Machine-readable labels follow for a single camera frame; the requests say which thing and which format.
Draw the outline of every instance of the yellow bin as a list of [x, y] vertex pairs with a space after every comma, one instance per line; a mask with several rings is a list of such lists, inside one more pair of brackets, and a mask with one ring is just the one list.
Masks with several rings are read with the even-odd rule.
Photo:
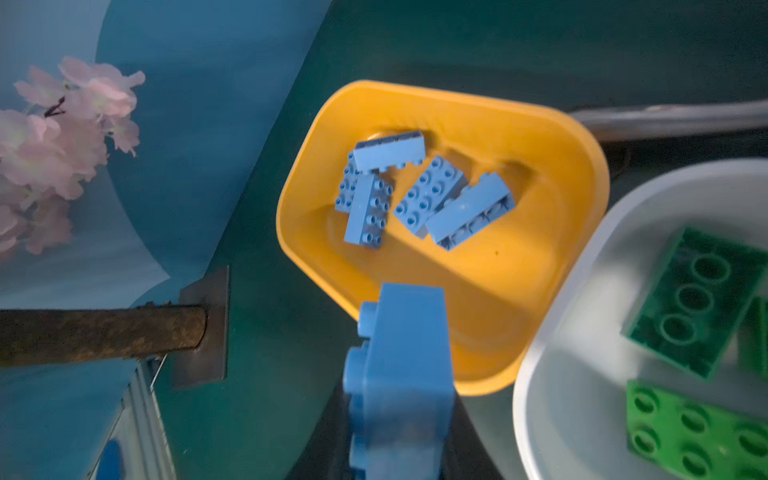
[[[450, 252], [389, 215], [378, 250], [344, 243], [335, 211], [347, 154], [358, 141], [420, 130], [473, 185], [499, 172], [518, 206]], [[397, 205], [429, 165], [389, 169]], [[384, 282], [445, 289], [456, 389], [483, 395], [512, 384], [554, 295], [600, 223], [608, 199], [602, 149], [550, 108], [374, 81], [337, 91], [312, 123], [277, 205], [290, 259], [357, 319]]]

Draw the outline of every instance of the metal base plate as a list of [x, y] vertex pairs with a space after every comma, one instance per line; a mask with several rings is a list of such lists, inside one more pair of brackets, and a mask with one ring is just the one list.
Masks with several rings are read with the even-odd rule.
[[227, 334], [230, 317], [230, 268], [226, 266], [187, 286], [179, 295], [180, 305], [201, 305], [208, 312], [200, 345], [171, 353], [172, 388], [216, 382], [227, 376]]

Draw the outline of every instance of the green building block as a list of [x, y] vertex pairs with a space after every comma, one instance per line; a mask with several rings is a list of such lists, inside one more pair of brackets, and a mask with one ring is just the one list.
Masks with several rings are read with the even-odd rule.
[[768, 304], [758, 296], [739, 330], [739, 366], [768, 380]]
[[687, 227], [654, 274], [650, 294], [626, 335], [704, 379], [763, 282], [768, 253]]
[[629, 449], [681, 478], [768, 480], [768, 423], [627, 382]]

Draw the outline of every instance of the metal rod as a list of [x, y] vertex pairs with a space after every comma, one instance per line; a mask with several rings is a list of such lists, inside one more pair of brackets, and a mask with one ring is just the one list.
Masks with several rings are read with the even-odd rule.
[[192, 349], [203, 338], [202, 306], [129, 310], [0, 310], [0, 366], [144, 357]]
[[768, 127], [768, 100], [590, 108], [570, 115], [600, 142], [718, 134]]

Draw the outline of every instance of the white bin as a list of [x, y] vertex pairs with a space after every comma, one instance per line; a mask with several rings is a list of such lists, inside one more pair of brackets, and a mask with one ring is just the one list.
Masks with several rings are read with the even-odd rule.
[[686, 224], [768, 250], [768, 160], [682, 168], [641, 185], [608, 212], [515, 384], [515, 435], [531, 480], [676, 478], [627, 449], [628, 379], [768, 419], [768, 382], [737, 369], [735, 342], [704, 382], [621, 335], [670, 236]]

